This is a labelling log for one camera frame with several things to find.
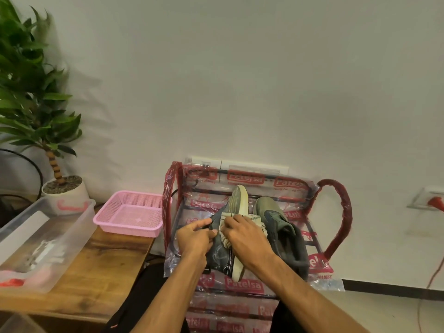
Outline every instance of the striped plant trunk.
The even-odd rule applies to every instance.
[[[59,185],[66,184],[65,178],[62,176],[62,173],[60,172],[60,167],[57,163],[56,156],[52,151],[46,151],[46,156],[49,159],[49,164],[51,165],[53,171],[54,171],[54,178],[56,178],[57,183]]]

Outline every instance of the pink plastic basket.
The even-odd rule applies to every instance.
[[[162,195],[120,190],[93,221],[109,233],[157,237],[162,230]]]

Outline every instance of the pair of shoes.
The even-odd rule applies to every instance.
[[[222,213],[248,215],[248,194],[242,185],[237,185],[228,203],[215,213],[209,229],[219,231]],[[301,231],[288,221],[278,204],[270,197],[260,197],[254,205],[254,215],[260,216],[265,226],[267,239],[274,253],[291,267],[302,279],[308,278],[308,254]],[[235,257],[231,248],[223,243],[220,232],[214,238],[213,246],[207,253],[207,269],[220,271],[233,281],[242,279],[244,266]]]

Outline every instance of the wooden tabletop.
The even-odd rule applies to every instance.
[[[97,228],[49,293],[0,291],[0,311],[107,322],[130,292],[153,242]]]

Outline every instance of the white switch panel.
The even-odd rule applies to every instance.
[[[409,208],[414,209],[426,209],[426,210],[438,210],[435,207],[429,206],[427,203],[433,197],[441,197],[444,201],[444,187],[438,187],[435,185],[428,185],[421,189],[421,191],[414,197],[412,203],[408,205]]]
[[[212,159],[209,157],[191,156],[191,161],[198,165],[215,167],[222,170],[248,170],[257,173],[270,173],[275,175],[288,175],[288,166],[268,165],[263,163],[243,162],[225,159]]]

